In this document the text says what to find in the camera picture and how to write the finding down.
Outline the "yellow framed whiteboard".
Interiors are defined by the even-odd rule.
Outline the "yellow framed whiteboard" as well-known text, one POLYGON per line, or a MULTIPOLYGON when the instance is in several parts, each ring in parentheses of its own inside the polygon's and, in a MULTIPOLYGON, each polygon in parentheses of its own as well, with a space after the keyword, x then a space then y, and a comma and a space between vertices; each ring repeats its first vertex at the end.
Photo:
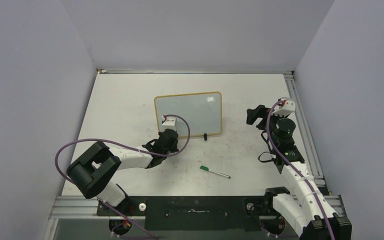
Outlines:
POLYGON ((220 135, 223 131, 222 103, 219 91, 156 96, 158 131, 163 116, 170 116, 176 117, 176 132, 180 138, 220 135))

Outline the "white marker pen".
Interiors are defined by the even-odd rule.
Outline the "white marker pen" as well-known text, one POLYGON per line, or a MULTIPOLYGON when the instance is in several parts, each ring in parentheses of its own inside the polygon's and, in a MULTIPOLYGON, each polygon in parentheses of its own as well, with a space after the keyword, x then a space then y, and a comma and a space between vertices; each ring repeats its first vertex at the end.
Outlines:
POLYGON ((217 172, 217 171, 214 171, 214 170, 211 170, 211 169, 209 169, 208 172, 212 173, 212 174, 215 174, 217 176, 223 177, 223 178, 231 179, 231 176, 229 176, 227 174, 224 174, 224 173, 221 173, 221 172, 217 172))

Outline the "green marker cap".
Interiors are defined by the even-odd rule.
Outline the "green marker cap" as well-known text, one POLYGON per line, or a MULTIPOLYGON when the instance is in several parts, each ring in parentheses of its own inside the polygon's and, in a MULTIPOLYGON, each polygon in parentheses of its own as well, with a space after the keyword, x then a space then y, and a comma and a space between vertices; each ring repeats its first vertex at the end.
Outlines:
POLYGON ((201 170, 204 170, 204 171, 209 171, 209 168, 208 167, 206 167, 206 166, 203 166, 203 165, 201 165, 200 167, 199 167, 201 170))

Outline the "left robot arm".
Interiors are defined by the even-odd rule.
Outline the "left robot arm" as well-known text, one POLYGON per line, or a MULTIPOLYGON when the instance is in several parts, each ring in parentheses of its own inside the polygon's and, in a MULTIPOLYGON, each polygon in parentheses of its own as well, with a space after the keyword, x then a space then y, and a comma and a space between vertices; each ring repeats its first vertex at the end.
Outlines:
POLYGON ((113 175, 119 170, 160 165, 166 155, 178 151, 178 137, 175 130, 166 129, 136 150, 109 147, 97 141, 67 168, 66 174, 86 199, 105 201, 112 212, 121 216, 129 210, 128 195, 111 181, 113 175))

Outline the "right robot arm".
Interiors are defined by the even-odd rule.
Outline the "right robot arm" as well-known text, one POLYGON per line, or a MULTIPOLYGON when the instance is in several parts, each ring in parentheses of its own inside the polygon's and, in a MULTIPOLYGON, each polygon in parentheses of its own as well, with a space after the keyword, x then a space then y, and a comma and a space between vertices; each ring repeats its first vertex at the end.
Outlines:
POLYGON ((269 146, 271 161, 289 184, 266 189, 263 209, 285 219, 301 240, 349 240, 352 223, 328 203, 295 144, 296 124, 289 118, 294 112, 294 103, 287 100, 246 111, 248 125, 261 119, 256 127, 269 146))

